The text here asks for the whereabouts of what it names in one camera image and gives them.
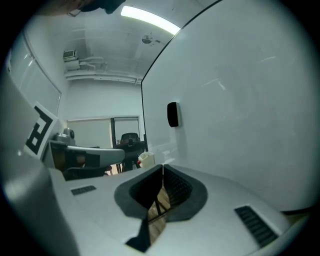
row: room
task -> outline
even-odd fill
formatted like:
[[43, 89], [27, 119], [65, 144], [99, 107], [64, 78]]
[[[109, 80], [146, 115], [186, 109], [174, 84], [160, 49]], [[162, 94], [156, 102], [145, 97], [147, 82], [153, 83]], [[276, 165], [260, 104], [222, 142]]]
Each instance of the room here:
[[43, 179], [56, 199], [37, 211], [67, 223], [73, 255], [283, 251], [320, 185], [318, 52], [296, 18], [269, 1], [69, 2], [38, 9], [4, 62], [3, 169], [39, 177], [4, 175], [18, 218], [53, 228], [21, 215]]

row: white curved wall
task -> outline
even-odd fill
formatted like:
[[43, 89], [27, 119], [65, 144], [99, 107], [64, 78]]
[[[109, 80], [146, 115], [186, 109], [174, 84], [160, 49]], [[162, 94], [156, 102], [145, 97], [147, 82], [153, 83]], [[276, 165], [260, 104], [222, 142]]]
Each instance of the white curved wall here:
[[[319, 76], [306, 35], [273, 1], [223, 0], [169, 43], [142, 82], [156, 163], [227, 177], [281, 211], [319, 189]], [[170, 128], [167, 104], [181, 106]]]

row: ceiling fixture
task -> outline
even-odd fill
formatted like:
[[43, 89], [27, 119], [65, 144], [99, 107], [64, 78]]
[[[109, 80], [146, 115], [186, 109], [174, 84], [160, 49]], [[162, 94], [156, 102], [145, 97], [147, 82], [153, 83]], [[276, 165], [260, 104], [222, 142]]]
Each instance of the ceiling fixture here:
[[152, 25], [155, 25], [159, 28], [162, 28], [171, 34], [175, 35], [179, 32], [180, 27], [176, 26], [175, 24], [171, 23], [170, 21], [167, 21], [164, 18], [161, 18], [151, 12], [141, 10], [138, 8], [130, 7], [130, 6], [124, 6], [121, 11], [122, 16], [134, 18], [137, 20], [141, 20], [144, 22], [148, 22]]

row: ceiling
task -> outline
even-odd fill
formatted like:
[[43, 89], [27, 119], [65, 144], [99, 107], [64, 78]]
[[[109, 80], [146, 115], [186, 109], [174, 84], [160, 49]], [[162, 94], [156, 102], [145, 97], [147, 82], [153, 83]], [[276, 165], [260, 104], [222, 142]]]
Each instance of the ceiling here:
[[[172, 34], [152, 24], [121, 16], [123, 6], [151, 12], [182, 28], [216, 1], [126, 0], [110, 15], [97, 9], [82, 12], [77, 17], [56, 17], [51, 21], [50, 31], [54, 40], [63, 42], [63, 50], [77, 50], [80, 59], [103, 57], [109, 73], [143, 78]], [[145, 35], [152, 38], [151, 43], [142, 42]]]

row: ceiling light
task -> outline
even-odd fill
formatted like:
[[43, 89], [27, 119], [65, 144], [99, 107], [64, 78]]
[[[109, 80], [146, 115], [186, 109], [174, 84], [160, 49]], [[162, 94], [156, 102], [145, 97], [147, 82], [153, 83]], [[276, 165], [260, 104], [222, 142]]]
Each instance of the ceiling light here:
[[180, 30], [180, 27], [176, 26], [175, 24], [171, 23], [170, 21], [167, 21], [164, 18], [161, 18], [151, 12], [141, 10], [138, 8], [130, 7], [130, 6], [124, 6], [121, 11], [122, 16], [134, 18], [137, 20], [141, 20], [144, 22], [148, 22], [152, 25], [155, 25], [159, 28], [162, 28], [171, 34], [175, 35]]

